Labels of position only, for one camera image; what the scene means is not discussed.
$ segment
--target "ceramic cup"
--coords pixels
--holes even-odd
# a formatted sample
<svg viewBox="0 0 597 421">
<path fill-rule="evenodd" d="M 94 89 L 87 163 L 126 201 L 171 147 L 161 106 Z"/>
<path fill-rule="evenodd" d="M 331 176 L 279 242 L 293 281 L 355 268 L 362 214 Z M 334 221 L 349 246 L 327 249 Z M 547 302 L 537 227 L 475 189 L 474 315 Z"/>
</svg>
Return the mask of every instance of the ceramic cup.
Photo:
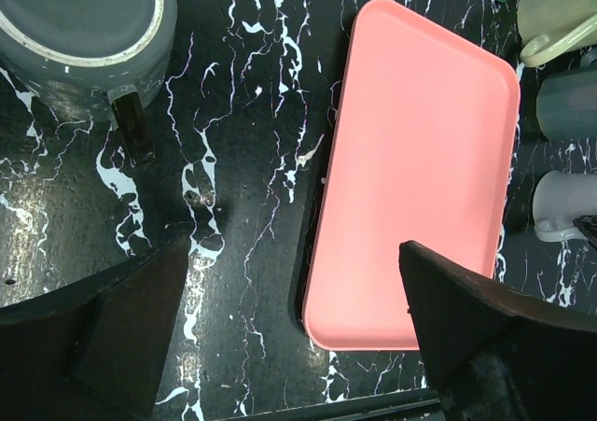
<svg viewBox="0 0 597 421">
<path fill-rule="evenodd" d="M 575 218 L 597 215 L 597 175 L 549 172 L 537 184 L 533 198 L 535 234 L 544 242 L 587 238 Z"/>
<path fill-rule="evenodd" d="M 597 0 L 520 0 L 518 25 L 531 67 L 597 44 Z"/>
<path fill-rule="evenodd" d="M 597 49 L 583 56 L 577 69 L 554 74 L 541 85 L 536 115 L 549 141 L 597 135 Z"/>
</svg>

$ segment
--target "pot handle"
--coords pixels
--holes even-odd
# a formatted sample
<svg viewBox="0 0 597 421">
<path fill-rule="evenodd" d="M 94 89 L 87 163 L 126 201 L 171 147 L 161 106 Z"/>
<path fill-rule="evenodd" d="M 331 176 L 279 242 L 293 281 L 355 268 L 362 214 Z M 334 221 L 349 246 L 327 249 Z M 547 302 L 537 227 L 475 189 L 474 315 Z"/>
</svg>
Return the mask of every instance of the pot handle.
<svg viewBox="0 0 597 421">
<path fill-rule="evenodd" d="M 153 140 L 137 89 L 133 85 L 125 85 L 109 91 L 107 95 L 131 164 L 154 161 Z"/>
<path fill-rule="evenodd" d="M 545 64 L 576 46 L 583 38 L 597 31 L 597 14 L 585 20 L 567 34 L 542 34 L 522 49 L 521 59 L 527 66 Z"/>
</svg>

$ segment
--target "gray pot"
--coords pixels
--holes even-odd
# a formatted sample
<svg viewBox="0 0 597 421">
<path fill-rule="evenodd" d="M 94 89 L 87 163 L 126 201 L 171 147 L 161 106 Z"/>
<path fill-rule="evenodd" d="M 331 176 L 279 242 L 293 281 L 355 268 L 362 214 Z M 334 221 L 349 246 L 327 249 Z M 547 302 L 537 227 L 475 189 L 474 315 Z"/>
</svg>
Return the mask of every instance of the gray pot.
<svg viewBox="0 0 597 421">
<path fill-rule="evenodd" d="M 0 0 L 0 58 L 62 118 L 112 120 L 132 160 L 153 147 L 142 108 L 163 83 L 176 0 Z"/>
</svg>

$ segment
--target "black handle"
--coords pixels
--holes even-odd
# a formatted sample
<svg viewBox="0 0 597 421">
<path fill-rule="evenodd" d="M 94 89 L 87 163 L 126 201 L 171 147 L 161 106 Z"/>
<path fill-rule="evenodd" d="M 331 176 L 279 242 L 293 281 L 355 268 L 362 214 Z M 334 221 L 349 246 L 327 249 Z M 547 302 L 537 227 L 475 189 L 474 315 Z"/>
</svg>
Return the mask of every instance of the black handle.
<svg viewBox="0 0 597 421">
<path fill-rule="evenodd" d="M 153 140 L 146 116 L 141 106 L 139 93 L 129 92 L 111 103 L 114 117 L 122 131 L 125 148 L 134 166 L 137 162 L 146 164 L 155 160 Z"/>
</svg>

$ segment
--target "cream mug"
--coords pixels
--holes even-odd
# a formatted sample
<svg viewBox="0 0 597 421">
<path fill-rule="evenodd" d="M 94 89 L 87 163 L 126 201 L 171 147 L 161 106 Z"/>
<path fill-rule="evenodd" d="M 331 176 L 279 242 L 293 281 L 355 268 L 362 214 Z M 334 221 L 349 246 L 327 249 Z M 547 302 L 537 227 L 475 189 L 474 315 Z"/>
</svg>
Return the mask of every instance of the cream mug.
<svg viewBox="0 0 597 421">
<path fill-rule="evenodd" d="M 536 67 L 597 44 L 597 0 L 520 0 L 521 59 Z"/>
</svg>

